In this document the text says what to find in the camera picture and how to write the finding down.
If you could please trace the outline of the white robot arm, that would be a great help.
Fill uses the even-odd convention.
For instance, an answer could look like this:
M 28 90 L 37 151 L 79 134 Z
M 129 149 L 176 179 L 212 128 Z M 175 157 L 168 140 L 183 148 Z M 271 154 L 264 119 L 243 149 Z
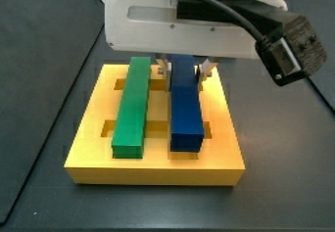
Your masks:
M 207 77 L 222 58 L 263 62 L 280 86 L 302 78 L 302 64 L 283 32 L 284 0 L 101 0 L 104 36 L 115 51 L 152 52 L 168 62 L 191 55 Z

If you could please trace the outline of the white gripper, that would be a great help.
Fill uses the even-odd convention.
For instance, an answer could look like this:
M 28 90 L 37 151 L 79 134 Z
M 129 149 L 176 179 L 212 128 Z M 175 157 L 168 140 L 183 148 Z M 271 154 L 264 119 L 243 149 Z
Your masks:
M 284 0 L 256 0 L 280 9 Z M 200 1 L 101 0 L 105 42 L 116 51 L 156 53 L 159 74 L 170 92 L 167 54 L 210 56 L 198 65 L 198 88 L 220 59 L 256 57 L 255 40 L 235 19 Z

